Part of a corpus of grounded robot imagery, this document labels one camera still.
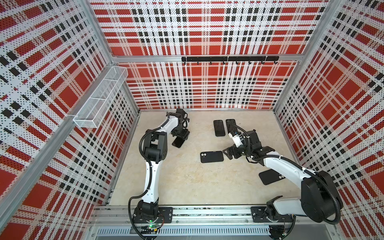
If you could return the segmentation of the black smartphone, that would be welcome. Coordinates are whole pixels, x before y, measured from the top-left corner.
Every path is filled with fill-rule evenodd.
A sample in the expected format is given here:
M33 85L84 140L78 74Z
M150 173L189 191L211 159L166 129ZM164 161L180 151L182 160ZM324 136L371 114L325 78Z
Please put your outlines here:
M176 137L175 140L173 141L172 145L176 148L181 148L182 145L184 144L185 139Z
M224 122L222 120L214 120L214 131L216 137L224 137L226 135Z
M239 133L235 119L227 119L226 126L228 130L228 134L231 134L232 136L234 136Z

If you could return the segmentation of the black phone case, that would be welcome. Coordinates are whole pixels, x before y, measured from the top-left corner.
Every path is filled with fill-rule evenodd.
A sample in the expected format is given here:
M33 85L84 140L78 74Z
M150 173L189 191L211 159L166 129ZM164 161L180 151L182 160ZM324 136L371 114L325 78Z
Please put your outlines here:
M272 169L259 173L259 178L265 186L285 179L283 175Z
M223 152L222 151L210 151L210 152L201 152L200 153L201 163L218 163L223 162Z

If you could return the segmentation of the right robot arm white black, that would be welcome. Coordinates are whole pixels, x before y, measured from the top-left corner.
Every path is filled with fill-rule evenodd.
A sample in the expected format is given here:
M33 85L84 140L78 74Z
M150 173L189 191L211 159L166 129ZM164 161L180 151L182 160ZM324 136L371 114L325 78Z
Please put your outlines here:
M316 223L336 225L341 220L343 201L332 177L325 171L316 172L280 155L275 149L263 146L256 131L231 131L234 144L225 149L231 159L245 157L251 164L267 167L295 184L299 197L277 196L266 204L265 216L277 222L285 215L308 217Z

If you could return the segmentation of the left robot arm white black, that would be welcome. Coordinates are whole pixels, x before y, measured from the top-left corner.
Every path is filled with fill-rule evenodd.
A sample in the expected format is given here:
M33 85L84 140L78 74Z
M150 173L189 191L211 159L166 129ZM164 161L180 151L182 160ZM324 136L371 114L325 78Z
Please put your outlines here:
M144 214L155 218L159 212L159 181L163 161L168 154L168 136L176 139L172 145L181 148L188 139L188 113L177 109L167 112L166 119L155 129L148 129L139 141L139 153L146 161L146 180L144 192L133 199L140 199L136 215Z

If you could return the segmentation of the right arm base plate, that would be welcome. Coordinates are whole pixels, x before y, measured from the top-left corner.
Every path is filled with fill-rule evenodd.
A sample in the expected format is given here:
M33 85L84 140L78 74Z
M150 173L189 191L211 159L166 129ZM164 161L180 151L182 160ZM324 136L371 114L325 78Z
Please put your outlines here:
M280 215L268 206L251 207L254 223L292 223L291 215Z

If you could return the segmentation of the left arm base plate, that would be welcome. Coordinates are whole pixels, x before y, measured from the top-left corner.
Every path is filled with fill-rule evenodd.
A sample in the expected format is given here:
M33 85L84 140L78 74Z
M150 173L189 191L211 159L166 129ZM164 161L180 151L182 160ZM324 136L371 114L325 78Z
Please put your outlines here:
M144 210L136 207L133 214L135 224L150 224L150 223L171 223L173 219L172 207L160 207L154 210Z

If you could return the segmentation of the black hook rail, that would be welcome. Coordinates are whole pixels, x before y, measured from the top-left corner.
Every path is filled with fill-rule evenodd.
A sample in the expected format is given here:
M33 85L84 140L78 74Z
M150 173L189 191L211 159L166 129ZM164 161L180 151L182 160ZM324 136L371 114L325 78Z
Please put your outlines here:
M253 57L181 57L183 63L202 63L202 62L277 62L279 56L253 56Z

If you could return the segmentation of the aluminium front rail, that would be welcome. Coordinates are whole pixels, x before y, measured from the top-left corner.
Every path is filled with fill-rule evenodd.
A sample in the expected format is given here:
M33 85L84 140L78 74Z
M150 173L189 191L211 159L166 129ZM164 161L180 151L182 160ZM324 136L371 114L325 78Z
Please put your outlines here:
M252 239L270 240L278 234L287 234L288 240L341 240L334 225L315 223L308 217L290 217L268 220L264 205L197 205L164 206L157 224L137 224L142 232L155 226L148 239ZM102 206L94 211L87 228L86 240L135 240L126 206Z

